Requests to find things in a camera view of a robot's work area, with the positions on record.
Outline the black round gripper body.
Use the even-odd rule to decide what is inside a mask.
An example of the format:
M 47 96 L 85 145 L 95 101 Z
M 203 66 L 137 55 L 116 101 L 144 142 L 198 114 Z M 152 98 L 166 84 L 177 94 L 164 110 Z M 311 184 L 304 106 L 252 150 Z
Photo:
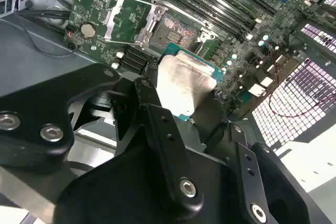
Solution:
M 146 137 L 72 182 L 54 223 L 243 223 L 244 148 L 228 163 L 185 148 L 178 133 Z

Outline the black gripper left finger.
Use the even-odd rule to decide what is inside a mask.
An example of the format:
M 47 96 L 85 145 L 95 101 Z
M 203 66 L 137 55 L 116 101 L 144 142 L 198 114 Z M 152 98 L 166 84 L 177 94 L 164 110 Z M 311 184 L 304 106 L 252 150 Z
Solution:
M 120 78 L 100 63 L 26 87 L 1 97 L 1 172 L 21 185 L 6 196 L 54 219 L 62 193 L 79 178 L 65 162 L 74 132 L 95 119 L 90 101 L 102 93 L 112 103 L 119 155 L 146 137 L 180 134 L 151 81 Z

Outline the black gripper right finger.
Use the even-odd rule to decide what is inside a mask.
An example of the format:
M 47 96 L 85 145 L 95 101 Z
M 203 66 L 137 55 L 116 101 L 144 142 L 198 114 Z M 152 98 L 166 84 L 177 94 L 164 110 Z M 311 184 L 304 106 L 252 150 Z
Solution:
M 229 169 L 236 217 L 245 223 L 330 223 L 274 151 L 262 142 L 248 143 L 213 91 L 201 96 L 191 118 L 204 152 Z

